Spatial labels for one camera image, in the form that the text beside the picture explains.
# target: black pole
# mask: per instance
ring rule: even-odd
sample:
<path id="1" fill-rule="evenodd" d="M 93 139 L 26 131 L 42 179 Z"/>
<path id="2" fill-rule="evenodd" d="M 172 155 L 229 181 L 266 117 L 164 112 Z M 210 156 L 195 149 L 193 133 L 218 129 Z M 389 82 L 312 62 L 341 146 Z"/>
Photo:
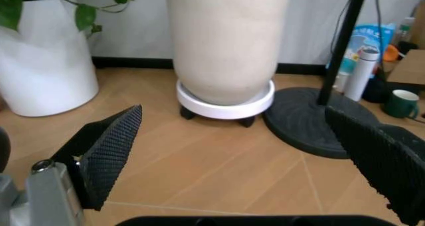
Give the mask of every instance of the black pole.
<path id="1" fill-rule="evenodd" d="M 341 31 L 336 42 L 334 53 L 330 60 L 329 70 L 326 75 L 324 84 L 320 90 L 318 104 L 327 105 L 332 92 L 335 78 L 338 74 L 339 67 L 345 54 L 345 50 L 350 42 L 351 34 L 356 25 L 357 18 L 360 14 L 364 0 L 351 0 L 350 5 L 345 15 L 344 23 L 342 24 Z"/>

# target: green mug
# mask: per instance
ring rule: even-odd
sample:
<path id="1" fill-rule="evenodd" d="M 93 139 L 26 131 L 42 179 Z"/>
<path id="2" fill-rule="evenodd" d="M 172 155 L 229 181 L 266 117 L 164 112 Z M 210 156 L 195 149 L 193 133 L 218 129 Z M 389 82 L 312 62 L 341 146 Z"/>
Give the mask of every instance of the green mug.
<path id="1" fill-rule="evenodd" d="M 419 113 L 419 96 L 405 91 L 394 90 L 388 102 L 384 105 L 384 112 L 397 118 L 415 119 Z"/>

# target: white thermos bottle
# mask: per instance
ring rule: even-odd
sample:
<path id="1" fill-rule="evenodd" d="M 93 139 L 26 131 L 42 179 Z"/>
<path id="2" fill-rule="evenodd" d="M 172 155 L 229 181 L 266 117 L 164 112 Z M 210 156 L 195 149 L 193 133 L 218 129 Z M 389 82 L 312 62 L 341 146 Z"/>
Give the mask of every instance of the white thermos bottle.
<path id="1" fill-rule="evenodd" d="M 379 52 L 374 49 L 364 49 L 360 53 L 357 65 L 345 86 L 344 95 L 354 101 L 359 101 L 369 81 L 373 68 L 378 61 Z"/>

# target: large white pot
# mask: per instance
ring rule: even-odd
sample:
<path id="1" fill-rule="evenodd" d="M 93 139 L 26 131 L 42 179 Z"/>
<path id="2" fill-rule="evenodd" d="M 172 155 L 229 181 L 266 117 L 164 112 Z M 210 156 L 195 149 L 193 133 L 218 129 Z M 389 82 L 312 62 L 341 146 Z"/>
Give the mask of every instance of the large white pot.
<path id="1" fill-rule="evenodd" d="M 167 0 L 183 85 L 217 105 L 247 101 L 276 71 L 288 0 Z"/>
<path id="2" fill-rule="evenodd" d="M 0 27 L 0 93 L 23 116 L 62 113 L 99 90 L 86 37 L 64 0 L 27 1 L 19 33 Z"/>

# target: blue package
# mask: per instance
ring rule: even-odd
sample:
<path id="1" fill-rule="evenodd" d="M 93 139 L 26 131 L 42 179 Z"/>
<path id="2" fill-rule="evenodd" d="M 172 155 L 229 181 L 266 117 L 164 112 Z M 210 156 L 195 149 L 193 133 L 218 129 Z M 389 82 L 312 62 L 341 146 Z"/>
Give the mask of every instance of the blue package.
<path id="1" fill-rule="evenodd" d="M 387 49 L 387 46 L 390 44 L 390 41 L 393 37 L 396 26 L 392 23 L 383 24 L 381 28 L 382 44 L 384 46 L 383 49 Z M 351 35 L 350 43 L 348 44 L 348 47 L 345 51 L 339 71 L 352 73 L 363 49 L 374 49 L 380 52 L 379 34 L 379 27 L 377 24 L 357 25 L 353 30 L 353 34 Z"/>

